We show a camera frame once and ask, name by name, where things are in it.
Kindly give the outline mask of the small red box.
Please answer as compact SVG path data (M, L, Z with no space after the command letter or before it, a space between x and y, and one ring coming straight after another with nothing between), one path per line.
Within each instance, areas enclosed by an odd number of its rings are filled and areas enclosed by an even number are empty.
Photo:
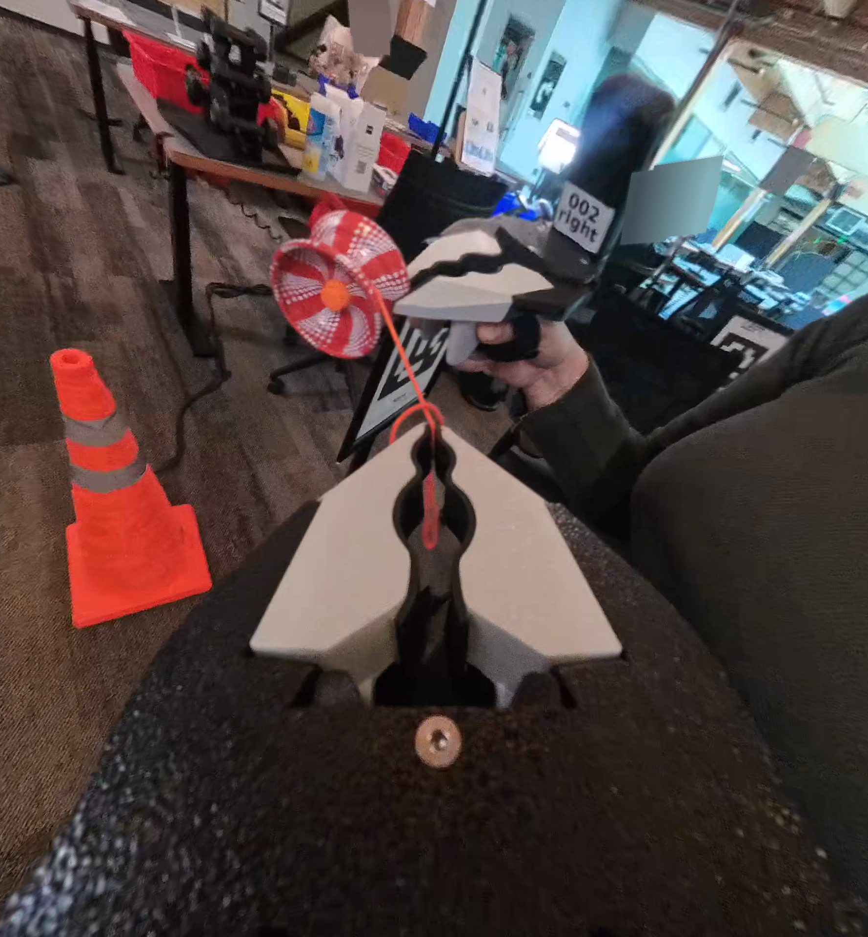
M150 95L192 114L202 113L186 89L186 72L198 69L196 54L123 30L135 77Z

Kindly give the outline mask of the person's right forearm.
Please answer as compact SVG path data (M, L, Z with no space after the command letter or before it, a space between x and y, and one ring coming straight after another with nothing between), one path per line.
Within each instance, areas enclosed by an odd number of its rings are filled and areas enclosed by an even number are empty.
M715 392L667 425L644 435L635 430L607 391L585 353L583 367L550 370L525 393L518 435L545 462L560 501L588 527L616 543L629 538L629 502L645 467L668 446L730 413L730 394Z

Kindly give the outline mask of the brown work table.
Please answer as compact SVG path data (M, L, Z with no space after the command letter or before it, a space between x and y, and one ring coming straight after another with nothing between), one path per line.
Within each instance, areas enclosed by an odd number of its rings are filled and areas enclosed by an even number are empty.
M165 50L177 49L185 53L195 52L196 41L201 40L203 34L194 33L190 39L183 38L177 33L176 21L168 27L158 16L140 15L126 2L81 1L69 2L68 6L84 27L90 83L103 156L107 167L115 171L102 71L92 33L93 23L99 23L109 30L130 32L134 36L158 43ZM186 189L186 177L189 173L208 177L214 182L227 180L253 184L273 191L286 192L313 203L318 202L324 193L334 193L347 206L355 207L370 217L378 214L383 198L370 192L359 193L343 188L331 179L314 181L295 174L294 170L298 170L301 164L301 155L287 146L278 148L281 158L276 158L276 155L266 157L262 165L236 161L232 149L223 143L218 145L218 150L211 152L199 147L194 134L185 134L177 124L170 123L167 113L159 108L157 100L140 82L129 64L119 64L117 75L135 103L139 118L147 124L159 142L161 165L169 170L172 277L170 280L162 280L160 284L165 288L170 306L193 355L198 358L211 358L217 349L212 328L199 316L194 305L190 212Z

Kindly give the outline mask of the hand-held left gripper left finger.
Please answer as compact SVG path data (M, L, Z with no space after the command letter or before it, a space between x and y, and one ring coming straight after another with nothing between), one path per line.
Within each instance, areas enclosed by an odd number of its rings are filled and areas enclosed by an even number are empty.
M413 428L334 486L319 506L251 639L259 657L342 671L372 693L396 658L394 620L411 556L395 529L395 500L415 478Z

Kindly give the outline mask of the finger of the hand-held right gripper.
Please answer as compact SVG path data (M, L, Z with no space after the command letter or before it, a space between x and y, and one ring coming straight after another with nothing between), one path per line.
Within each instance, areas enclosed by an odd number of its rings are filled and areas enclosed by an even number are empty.
M497 272L432 274L421 278L393 304L393 312L415 323L447 329L445 361L461 365L479 354L508 364L538 356L545 322L560 322L560 289L538 272L504 264ZM482 324L510 324L511 338L483 345Z
M438 265L457 264L467 255L497 256L501 252L497 220L460 220L440 235L428 239L423 249L406 265L410 285L419 287Z

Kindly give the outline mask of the white spray bottle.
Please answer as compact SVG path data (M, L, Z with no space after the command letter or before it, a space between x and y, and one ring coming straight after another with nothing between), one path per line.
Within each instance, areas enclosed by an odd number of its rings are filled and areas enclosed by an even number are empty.
M331 151L330 175L346 190L365 194L380 149L388 111L362 98L343 94Z

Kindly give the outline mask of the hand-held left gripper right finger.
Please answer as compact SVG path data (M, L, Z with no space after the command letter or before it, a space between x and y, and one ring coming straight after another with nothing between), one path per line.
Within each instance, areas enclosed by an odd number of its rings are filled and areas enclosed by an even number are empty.
M475 523L459 559L466 658L495 689L530 673L613 660L623 647L547 503L447 428L454 485Z

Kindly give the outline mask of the orange striped traffic cone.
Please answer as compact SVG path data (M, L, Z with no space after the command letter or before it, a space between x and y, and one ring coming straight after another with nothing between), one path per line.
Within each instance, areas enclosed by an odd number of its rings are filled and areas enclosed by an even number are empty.
M92 356L50 359L74 521L65 531L72 625L100 625L213 586L193 508L173 505Z

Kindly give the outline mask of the white printed box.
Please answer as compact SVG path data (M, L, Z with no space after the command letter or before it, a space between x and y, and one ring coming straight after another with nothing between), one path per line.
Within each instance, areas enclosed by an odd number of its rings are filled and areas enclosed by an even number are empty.
M501 76L472 58L464 113L456 135L455 159L464 169L490 177L496 169Z

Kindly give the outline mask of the black mesh office chair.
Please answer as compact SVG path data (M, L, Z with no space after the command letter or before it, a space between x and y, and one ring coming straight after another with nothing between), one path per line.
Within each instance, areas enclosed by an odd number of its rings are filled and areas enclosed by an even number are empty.
M413 149L376 220L410 263L451 224L492 217L508 188L504 179L465 171Z

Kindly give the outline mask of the person's right hand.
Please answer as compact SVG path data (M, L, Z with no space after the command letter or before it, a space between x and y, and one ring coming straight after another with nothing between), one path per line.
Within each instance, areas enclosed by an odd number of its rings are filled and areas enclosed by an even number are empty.
M536 357L514 362L489 359L480 348L457 368L482 373L521 391L528 409L557 402L589 369L591 358L568 330L565 322L538 319L541 340Z

